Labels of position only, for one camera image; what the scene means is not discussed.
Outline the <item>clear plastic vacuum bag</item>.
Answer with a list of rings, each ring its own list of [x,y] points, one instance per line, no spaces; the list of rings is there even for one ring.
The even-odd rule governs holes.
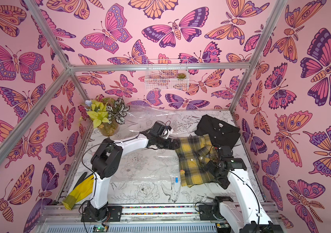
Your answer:
[[[176,111],[151,107],[132,106],[125,117],[125,124],[112,136],[112,140],[125,140],[138,136],[154,123],[171,126],[170,138],[194,136],[196,127],[207,111]],[[173,150],[150,146],[123,154],[112,182],[169,182],[179,176],[179,159]]]

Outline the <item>yellow plaid shirt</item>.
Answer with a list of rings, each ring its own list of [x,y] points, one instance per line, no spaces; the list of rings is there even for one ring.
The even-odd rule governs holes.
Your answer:
[[[179,158],[181,186],[217,183],[216,178],[204,170],[210,161],[217,161],[217,151],[209,135],[181,137],[177,142],[180,147],[175,152]]]

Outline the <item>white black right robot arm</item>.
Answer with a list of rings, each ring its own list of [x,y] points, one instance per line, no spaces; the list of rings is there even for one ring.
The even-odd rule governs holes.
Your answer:
[[[233,188],[238,206],[231,197],[216,196],[209,210],[202,213],[229,225],[232,233],[282,233],[280,225],[274,224],[265,212],[249,179],[247,167],[241,158],[235,158],[229,146],[214,146],[217,160],[210,160],[205,169],[224,189]]]

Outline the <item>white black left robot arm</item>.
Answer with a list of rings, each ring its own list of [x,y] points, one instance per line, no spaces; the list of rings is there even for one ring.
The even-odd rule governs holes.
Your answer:
[[[122,156],[139,149],[176,150],[180,143],[170,138],[171,127],[157,121],[154,125],[138,135],[123,140],[107,138],[98,145],[97,151],[91,158],[93,173],[92,196],[83,210],[82,220],[108,220],[108,191],[111,177],[118,170]]]

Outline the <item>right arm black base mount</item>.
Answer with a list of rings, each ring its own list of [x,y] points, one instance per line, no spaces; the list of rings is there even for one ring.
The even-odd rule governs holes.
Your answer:
[[[223,204],[233,203],[233,199],[228,196],[216,196],[211,203],[200,203],[195,205],[195,209],[199,212],[201,220],[227,220],[227,210]]]

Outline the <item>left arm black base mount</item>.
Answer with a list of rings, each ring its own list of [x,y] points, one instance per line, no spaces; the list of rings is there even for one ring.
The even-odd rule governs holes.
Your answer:
[[[123,206],[104,206],[96,209],[92,206],[84,208],[81,222],[120,222]]]

